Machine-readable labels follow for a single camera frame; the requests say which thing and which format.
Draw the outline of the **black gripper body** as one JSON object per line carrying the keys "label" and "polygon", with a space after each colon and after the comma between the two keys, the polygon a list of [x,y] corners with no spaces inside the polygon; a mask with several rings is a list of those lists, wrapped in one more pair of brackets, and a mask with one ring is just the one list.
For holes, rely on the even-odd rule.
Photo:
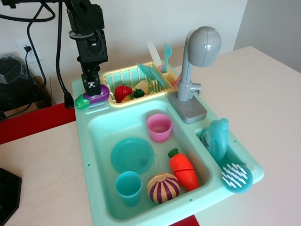
{"label": "black gripper body", "polygon": [[104,31],[96,29],[93,34],[80,36],[75,40],[83,73],[92,76],[100,70],[100,64],[108,61]]}

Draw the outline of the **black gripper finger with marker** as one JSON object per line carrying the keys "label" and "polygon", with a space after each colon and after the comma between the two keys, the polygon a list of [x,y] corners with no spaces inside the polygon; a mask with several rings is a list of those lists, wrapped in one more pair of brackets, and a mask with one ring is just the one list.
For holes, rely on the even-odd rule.
{"label": "black gripper finger with marker", "polygon": [[88,96],[95,96],[101,93],[98,71],[98,69],[95,71],[86,71],[81,76],[85,92]]}

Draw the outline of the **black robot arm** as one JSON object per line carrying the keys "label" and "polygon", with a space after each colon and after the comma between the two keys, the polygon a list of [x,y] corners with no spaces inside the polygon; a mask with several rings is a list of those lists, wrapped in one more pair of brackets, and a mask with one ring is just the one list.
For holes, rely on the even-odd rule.
{"label": "black robot arm", "polygon": [[89,96],[99,95],[100,64],[108,61],[103,11],[88,0],[68,0],[65,4],[71,25],[69,37],[76,41],[85,92]]}

